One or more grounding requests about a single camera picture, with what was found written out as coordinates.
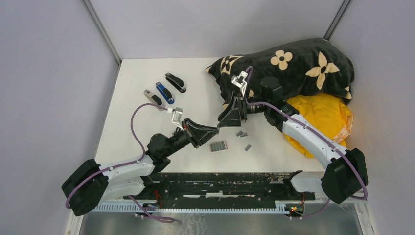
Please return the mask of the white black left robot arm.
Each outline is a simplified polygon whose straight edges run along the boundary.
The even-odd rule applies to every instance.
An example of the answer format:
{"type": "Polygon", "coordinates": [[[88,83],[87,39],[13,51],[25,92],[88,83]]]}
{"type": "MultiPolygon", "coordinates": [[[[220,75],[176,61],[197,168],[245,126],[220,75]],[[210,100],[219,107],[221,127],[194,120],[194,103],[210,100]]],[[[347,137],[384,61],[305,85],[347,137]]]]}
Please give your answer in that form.
{"type": "Polygon", "coordinates": [[[218,127],[204,126],[186,118],[170,137],[154,134],[142,156],[116,163],[84,161],[62,184],[65,206],[74,215],[92,211],[99,203],[124,196],[150,198],[154,193],[150,175],[163,171],[169,157],[187,145],[199,148],[219,134],[218,127]]]}

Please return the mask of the staple box with staples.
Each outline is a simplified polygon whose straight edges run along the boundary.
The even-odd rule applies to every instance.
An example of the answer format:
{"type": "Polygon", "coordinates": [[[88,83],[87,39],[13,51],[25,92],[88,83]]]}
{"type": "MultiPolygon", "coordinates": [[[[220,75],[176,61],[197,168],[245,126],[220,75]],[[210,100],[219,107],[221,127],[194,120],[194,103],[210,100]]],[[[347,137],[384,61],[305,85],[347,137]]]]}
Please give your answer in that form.
{"type": "Polygon", "coordinates": [[[228,149],[228,145],[226,141],[217,141],[217,142],[213,142],[210,144],[211,152],[218,152],[218,151],[223,151],[227,149],[228,149]]]}

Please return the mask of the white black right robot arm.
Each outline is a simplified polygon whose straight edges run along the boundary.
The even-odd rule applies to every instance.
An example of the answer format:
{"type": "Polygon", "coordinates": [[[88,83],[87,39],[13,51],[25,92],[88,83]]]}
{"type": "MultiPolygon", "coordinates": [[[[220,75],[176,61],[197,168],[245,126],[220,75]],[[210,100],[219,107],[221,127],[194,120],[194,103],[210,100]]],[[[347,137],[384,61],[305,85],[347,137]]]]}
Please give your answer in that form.
{"type": "Polygon", "coordinates": [[[366,200],[368,176],[365,156],[357,148],[348,150],[328,138],[308,122],[299,111],[282,98],[278,79],[265,77],[260,82],[260,99],[250,100],[246,94],[248,79],[239,75],[231,78],[239,90],[230,94],[228,106],[218,117],[218,127],[241,126],[251,113],[263,112],[266,120],[280,132],[305,147],[322,165],[322,175],[300,172],[283,185],[283,195],[297,199],[302,192],[321,192],[339,204],[348,198],[366,200]]]}

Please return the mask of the black stapler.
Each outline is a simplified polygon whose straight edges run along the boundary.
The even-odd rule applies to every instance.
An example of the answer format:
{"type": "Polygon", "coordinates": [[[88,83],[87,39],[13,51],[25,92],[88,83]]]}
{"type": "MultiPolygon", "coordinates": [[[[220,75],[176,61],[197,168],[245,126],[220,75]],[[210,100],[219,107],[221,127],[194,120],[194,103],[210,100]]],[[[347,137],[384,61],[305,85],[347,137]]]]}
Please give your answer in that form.
{"type": "Polygon", "coordinates": [[[165,74],[165,78],[166,80],[172,84],[179,92],[181,93],[185,93],[186,92],[186,87],[184,84],[184,81],[181,80],[180,78],[174,76],[171,73],[166,73],[165,74]]]}

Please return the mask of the blue stapler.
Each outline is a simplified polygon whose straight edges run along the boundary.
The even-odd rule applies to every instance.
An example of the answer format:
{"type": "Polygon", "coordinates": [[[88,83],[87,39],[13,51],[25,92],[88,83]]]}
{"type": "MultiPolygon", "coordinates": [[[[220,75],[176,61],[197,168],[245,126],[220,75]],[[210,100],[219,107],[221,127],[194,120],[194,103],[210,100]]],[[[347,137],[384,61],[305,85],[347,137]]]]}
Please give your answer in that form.
{"type": "Polygon", "coordinates": [[[156,88],[168,104],[174,104],[175,103],[175,99],[174,99],[172,93],[161,82],[156,83],[156,88]]]}

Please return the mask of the beige stapler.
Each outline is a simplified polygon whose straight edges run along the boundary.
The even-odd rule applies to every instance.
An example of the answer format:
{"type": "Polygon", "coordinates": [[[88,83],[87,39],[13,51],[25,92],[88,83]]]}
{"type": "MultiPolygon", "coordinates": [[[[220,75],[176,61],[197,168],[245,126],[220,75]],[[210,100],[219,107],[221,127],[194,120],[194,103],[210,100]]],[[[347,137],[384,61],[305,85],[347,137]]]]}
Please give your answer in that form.
{"type": "Polygon", "coordinates": [[[161,100],[157,95],[151,92],[149,89],[144,90],[144,96],[150,101],[150,103],[154,104],[159,111],[166,111],[166,108],[161,100]]]}

